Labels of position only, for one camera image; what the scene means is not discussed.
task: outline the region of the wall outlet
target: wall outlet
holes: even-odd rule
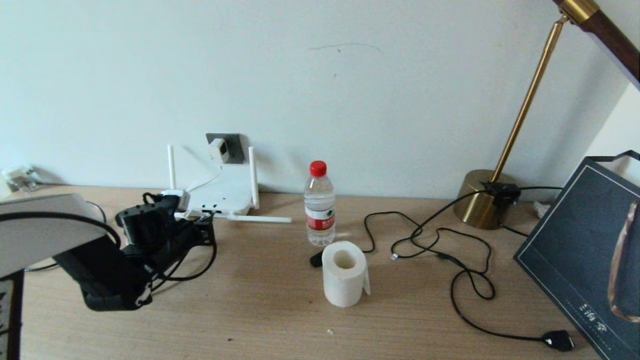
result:
[[[214,142],[215,139],[224,139],[228,151],[227,164],[243,164],[244,163],[244,151],[242,148],[242,142],[240,141],[240,134],[221,134],[221,133],[207,133],[207,143],[209,146],[216,146],[218,142]]]

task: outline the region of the water bottle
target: water bottle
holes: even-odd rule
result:
[[[313,161],[309,170],[311,176],[305,187],[307,239],[315,246],[325,247],[335,237],[335,194],[324,161]]]

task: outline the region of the desk surface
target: desk surface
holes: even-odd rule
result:
[[[113,217],[141,203],[148,189],[46,186],[33,196],[78,192]],[[8,199],[23,197],[13,194]],[[460,319],[449,299],[458,268],[423,254],[389,260],[390,245],[412,230],[399,217],[371,219],[377,251],[367,255],[370,297],[342,309],[323,293],[321,268],[308,259],[319,249],[305,237],[301,195],[263,194],[255,215],[293,217],[292,224],[214,223],[218,257],[203,276],[173,283],[137,311],[97,313],[82,300],[78,285],[61,269],[26,274],[22,321],[23,359],[598,359],[595,351],[512,259],[523,242],[506,230],[485,231],[461,223],[446,211],[433,229],[452,227],[485,239],[493,247],[489,277],[494,300],[476,297],[468,280],[456,298],[468,318],[488,329],[541,336],[566,329],[576,349],[560,353],[542,343],[497,338]],[[337,240],[370,246],[362,221],[375,211],[399,210],[424,220],[445,200],[338,197]],[[509,224],[529,231],[536,219],[526,204],[515,207]],[[445,234],[436,249],[481,268],[482,245]],[[193,249],[175,274],[204,266],[210,248]],[[409,254],[409,247],[398,252]]]

